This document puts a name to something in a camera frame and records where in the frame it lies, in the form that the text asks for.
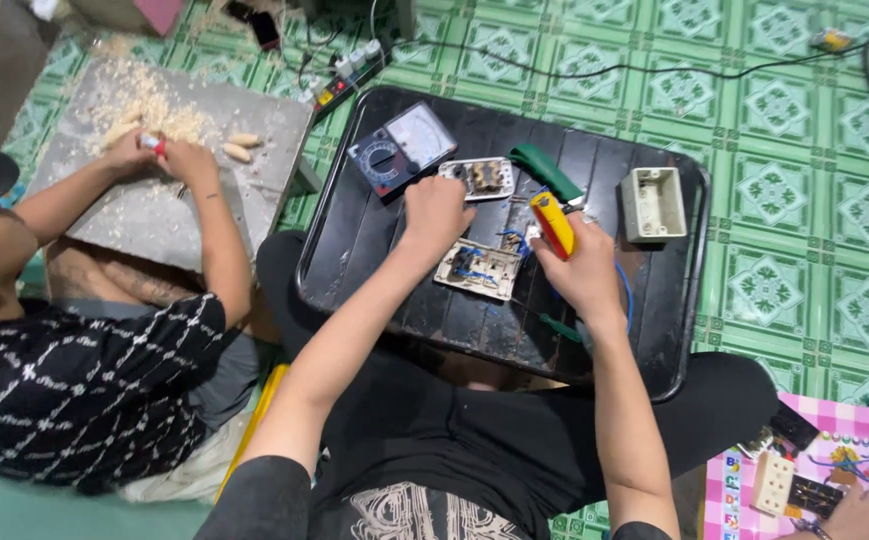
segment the black t-shirt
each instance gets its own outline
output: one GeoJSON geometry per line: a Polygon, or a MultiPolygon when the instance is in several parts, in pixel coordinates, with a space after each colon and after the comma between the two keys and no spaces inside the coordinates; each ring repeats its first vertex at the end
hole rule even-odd
{"type": "Polygon", "coordinates": [[[205,436],[188,378],[224,350],[214,294],[124,320],[22,305],[0,322],[0,475],[98,493],[188,459],[205,436]]]}
{"type": "MultiPolygon", "coordinates": [[[[256,457],[239,465],[194,540],[530,540],[513,524],[450,493],[402,482],[362,491],[310,516],[311,479],[295,460],[256,457]]],[[[641,521],[614,540],[672,540],[641,521]]]]}

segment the green tiled floor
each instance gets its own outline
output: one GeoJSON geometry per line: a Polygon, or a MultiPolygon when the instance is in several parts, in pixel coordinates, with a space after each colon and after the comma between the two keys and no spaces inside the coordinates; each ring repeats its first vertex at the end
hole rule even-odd
{"type": "MultiPolygon", "coordinates": [[[[869,1],[420,0],[428,40],[489,47],[562,73],[616,63],[693,66],[737,73],[810,54],[825,26],[869,36],[869,1]]],[[[195,2],[165,41],[137,39],[131,54],[212,81],[297,95],[296,73],[237,26],[195,2]]],[[[384,25],[386,14],[380,25],[384,25]]],[[[343,20],[332,48],[364,39],[364,20],[343,20]]],[[[305,27],[292,21],[297,66],[305,27]]],[[[318,29],[312,37],[327,35],[318,29]]],[[[329,52],[322,51],[317,66],[329,52]]],[[[88,55],[63,40],[4,148],[25,178],[88,55]]],[[[541,118],[689,154],[714,182],[695,349],[758,359],[779,389],[857,403],[869,394],[869,92],[858,57],[758,71],[741,80],[695,73],[618,70],[593,79],[528,73],[477,53],[408,46],[380,82],[541,118]]],[[[349,105],[314,130],[305,149],[327,173],[349,105]]],[[[292,199],[282,228],[305,228],[317,195],[292,199]]],[[[601,505],[552,521],[553,537],[594,538],[601,505]]]]}

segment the hand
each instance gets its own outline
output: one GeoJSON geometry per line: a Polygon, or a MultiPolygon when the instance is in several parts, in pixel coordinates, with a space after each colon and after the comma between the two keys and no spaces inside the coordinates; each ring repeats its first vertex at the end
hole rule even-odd
{"type": "Polygon", "coordinates": [[[869,490],[865,492],[860,480],[851,486],[821,528],[831,540],[869,540],[869,490]]]}
{"type": "Polygon", "coordinates": [[[625,314],[614,267],[614,240],[597,223],[585,223],[579,211],[568,214],[576,247],[568,260],[561,260],[541,238],[531,240],[531,249],[545,276],[594,333],[625,328],[625,314]]]}
{"type": "Polygon", "coordinates": [[[151,148],[139,142],[144,128],[131,129],[105,152],[101,160],[115,171],[116,176],[131,174],[141,168],[156,163],[158,155],[151,148]]]}
{"type": "Polygon", "coordinates": [[[164,144],[164,155],[158,165],[177,178],[192,192],[201,187],[217,188],[218,162],[211,150],[185,140],[170,140],[164,144]]]}
{"type": "Polygon", "coordinates": [[[465,209],[465,183],[456,178],[429,176],[404,190],[407,227],[398,246],[414,251],[431,269],[462,236],[475,208],[465,209]]]}

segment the green screwdriver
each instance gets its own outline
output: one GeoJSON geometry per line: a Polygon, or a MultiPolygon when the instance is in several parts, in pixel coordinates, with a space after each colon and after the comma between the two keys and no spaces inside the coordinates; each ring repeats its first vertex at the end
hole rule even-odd
{"type": "Polygon", "coordinates": [[[524,308],[524,310],[526,312],[532,313],[535,316],[537,316],[539,319],[541,319],[542,323],[550,326],[552,330],[561,334],[561,336],[568,338],[576,343],[582,342],[582,335],[579,334],[577,331],[575,331],[575,329],[572,328],[571,326],[566,325],[566,324],[562,323],[561,321],[556,321],[548,313],[538,313],[537,311],[535,311],[535,310],[529,308],[527,305],[525,305],[523,301],[518,301],[518,300],[515,300],[513,298],[511,299],[511,301],[513,303],[517,304],[518,306],[521,306],[522,308],[524,308]]]}

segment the electrical outlet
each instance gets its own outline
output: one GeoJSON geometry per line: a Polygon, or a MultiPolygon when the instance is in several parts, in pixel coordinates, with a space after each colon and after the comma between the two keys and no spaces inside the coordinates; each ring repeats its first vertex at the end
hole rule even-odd
{"type": "Polygon", "coordinates": [[[780,455],[763,452],[754,475],[751,506],[774,517],[784,515],[794,477],[794,463],[780,455]]]}

